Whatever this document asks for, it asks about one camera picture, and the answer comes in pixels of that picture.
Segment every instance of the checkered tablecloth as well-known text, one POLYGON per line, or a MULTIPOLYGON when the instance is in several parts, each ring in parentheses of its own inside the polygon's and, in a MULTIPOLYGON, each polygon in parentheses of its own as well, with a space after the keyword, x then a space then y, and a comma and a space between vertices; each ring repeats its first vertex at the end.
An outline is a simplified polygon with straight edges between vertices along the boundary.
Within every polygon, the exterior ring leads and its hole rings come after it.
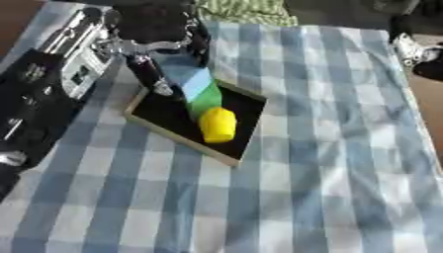
MULTIPOLYGON (((2 67, 73 8, 46 5, 2 67)), ((268 98, 241 165, 127 123, 116 63, 0 205, 1 253, 442 252, 440 167, 385 32, 208 26, 214 75, 268 98)))

